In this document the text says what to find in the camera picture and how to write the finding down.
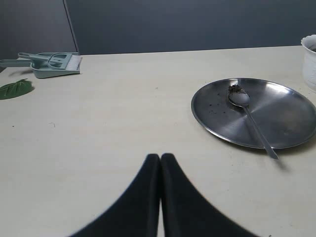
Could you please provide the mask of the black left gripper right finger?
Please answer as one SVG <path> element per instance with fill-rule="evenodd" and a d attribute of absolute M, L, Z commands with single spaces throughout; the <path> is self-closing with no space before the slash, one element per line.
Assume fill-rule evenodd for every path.
<path fill-rule="evenodd" d="M 175 156 L 161 156 L 162 213 L 166 237 L 254 237 L 210 204 L 189 181 Z"/>

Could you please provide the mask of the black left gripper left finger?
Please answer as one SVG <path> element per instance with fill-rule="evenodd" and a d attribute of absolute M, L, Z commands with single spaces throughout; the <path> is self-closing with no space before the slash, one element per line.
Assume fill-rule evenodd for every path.
<path fill-rule="evenodd" d="M 124 193 L 74 237 L 156 237 L 159 217 L 159 156 L 149 154 Z"/>

